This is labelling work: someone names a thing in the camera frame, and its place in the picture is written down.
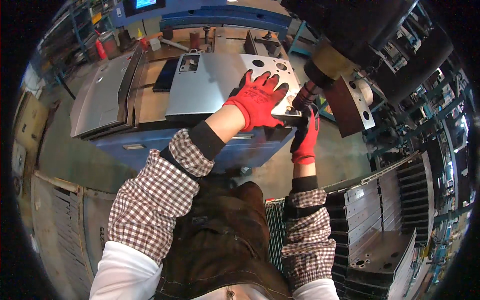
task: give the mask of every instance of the brown apron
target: brown apron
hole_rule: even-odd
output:
[[[192,299],[236,284],[261,286],[269,299],[291,298],[285,278],[268,262],[269,239],[255,183],[209,189],[177,219],[155,299]]]

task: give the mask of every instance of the factory floor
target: factory floor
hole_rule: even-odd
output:
[[[305,59],[290,55],[290,63],[301,83],[307,81],[303,73]],[[67,82],[74,95],[78,93],[91,66],[82,67]],[[70,137],[70,110],[73,99],[60,86],[44,91],[40,101],[47,107],[61,100],[53,122],[45,134],[39,169],[49,177],[57,177],[79,185],[116,193],[122,183],[135,175],[127,165],[87,141]],[[290,161],[291,142],[281,148],[267,163],[255,168],[251,176],[239,182],[252,180],[263,190],[265,198],[280,198],[291,188],[293,165]],[[341,138],[335,124],[323,120],[315,147],[317,176],[320,186],[355,178],[370,172],[367,148],[361,133]]]

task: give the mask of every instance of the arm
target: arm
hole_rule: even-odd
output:
[[[329,239],[330,217],[323,207],[326,193],[318,188],[315,169],[319,118],[313,110],[304,112],[306,124],[298,128],[292,142],[292,191],[285,203],[286,243],[282,248],[290,288],[296,299],[338,299],[332,280],[336,243]]]
[[[267,72],[252,83],[250,74],[245,74],[238,94],[205,122],[178,131],[161,152],[150,150],[138,176],[121,186],[108,218],[108,242],[91,299],[151,297],[171,246],[176,218],[190,211],[199,191],[198,177],[211,171],[214,157],[238,131],[268,125],[266,121],[279,122],[271,110],[288,88],[273,90],[278,75],[269,79]],[[269,93],[268,101],[260,101],[262,106],[250,103],[255,96],[250,91],[253,86]]]

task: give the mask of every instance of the glove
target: glove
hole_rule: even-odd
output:
[[[223,105],[237,106],[245,118],[245,127],[241,130],[247,132],[258,126],[275,127],[284,126],[284,123],[272,117],[272,109],[287,94],[288,84],[282,83],[274,91],[280,80],[277,74],[270,76],[265,72],[251,81],[253,70],[248,70],[240,80],[239,87],[233,89],[229,98]]]
[[[316,105],[309,105],[303,111],[303,125],[297,128],[290,153],[294,164],[309,165],[315,162],[313,147],[317,143],[320,116]]]

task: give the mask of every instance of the fire extinguisher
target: fire extinguisher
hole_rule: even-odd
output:
[[[106,59],[107,54],[105,53],[105,49],[103,49],[103,45],[100,42],[100,40],[98,40],[98,38],[95,41],[95,46],[96,46],[96,50],[98,51],[98,55],[100,56],[100,59],[102,59],[102,60]]]

